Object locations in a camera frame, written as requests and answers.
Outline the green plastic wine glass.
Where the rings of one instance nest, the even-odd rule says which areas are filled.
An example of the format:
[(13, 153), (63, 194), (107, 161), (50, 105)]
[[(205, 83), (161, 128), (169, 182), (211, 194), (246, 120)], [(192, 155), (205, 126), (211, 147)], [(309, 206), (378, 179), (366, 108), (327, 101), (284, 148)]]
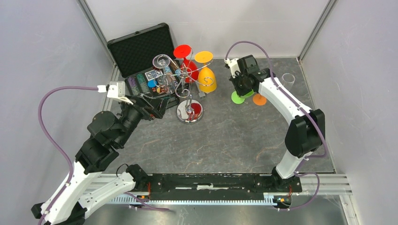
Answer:
[(233, 103), (239, 105), (239, 104), (242, 104), (247, 98), (249, 98), (253, 94), (254, 94), (254, 91), (250, 91), (249, 93), (247, 93), (243, 96), (239, 96), (236, 91), (233, 91), (231, 94), (231, 100)]

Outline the orange plastic wine glass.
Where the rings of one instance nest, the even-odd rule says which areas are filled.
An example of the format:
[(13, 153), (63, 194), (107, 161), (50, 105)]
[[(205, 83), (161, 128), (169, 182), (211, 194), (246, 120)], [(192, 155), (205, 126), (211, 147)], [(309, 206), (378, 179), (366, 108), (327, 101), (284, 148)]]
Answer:
[(267, 103), (267, 99), (264, 96), (262, 96), (261, 94), (255, 94), (252, 98), (252, 101), (254, 102), (254, 104), (256, 104), (258, 106), (262, 106)]

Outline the clear wine glass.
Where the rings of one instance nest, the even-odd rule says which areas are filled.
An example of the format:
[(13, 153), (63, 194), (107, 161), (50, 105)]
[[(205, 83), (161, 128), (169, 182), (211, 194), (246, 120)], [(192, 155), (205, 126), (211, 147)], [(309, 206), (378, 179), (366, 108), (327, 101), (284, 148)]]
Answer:
[(152, 64), (155, 68), (163, 69), (169, 66), (171, 58), (165, 54), (159, 54), (154, 57)]
[(286, 90), (290, 91), (295, 83), (295, 80), (296, 79), (293, 74), (285, 73), (281, 77), (281, 84)]

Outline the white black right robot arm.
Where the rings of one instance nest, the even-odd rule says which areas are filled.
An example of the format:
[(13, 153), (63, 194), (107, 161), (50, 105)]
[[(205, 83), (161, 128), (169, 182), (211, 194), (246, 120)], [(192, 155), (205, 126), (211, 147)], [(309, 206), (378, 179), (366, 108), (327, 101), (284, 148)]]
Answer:
[(301, 162), (325, 141), (325, 115), (313, 110), (294, 97), (278, 80), (270, 68), (260, 69), (252, 56), (225, 59), (230, 69), (235, 93), (242, 98), (255, 92), (269, 101), (284, 117), (289, 127), (285, 136), (286, 152), (273, 168), (268, 187), (284, 191), (295, 176)]

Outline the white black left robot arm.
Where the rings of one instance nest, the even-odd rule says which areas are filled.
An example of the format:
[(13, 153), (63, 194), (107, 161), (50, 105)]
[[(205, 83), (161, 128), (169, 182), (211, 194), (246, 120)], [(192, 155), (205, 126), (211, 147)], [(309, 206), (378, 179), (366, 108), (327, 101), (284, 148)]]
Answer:
[(131, 103), (121, 104), (122, 114), (110, 111), (96, 114), (87, 127), (90, 137), (75, 156), (74, 170), (65, 184), (46, 201), (33, 205), (31, 211), (41, 224), (82, 225), (101, 206), (131, 190), (142, 191), (149, 183), (148, 175), (137, 164), (127, 167), (109, 183), (85, 193), (85, 190), (118, 157), (118, 149), (125, 143), (141, 120), (161, 119), (167, 100), (132, 97)]

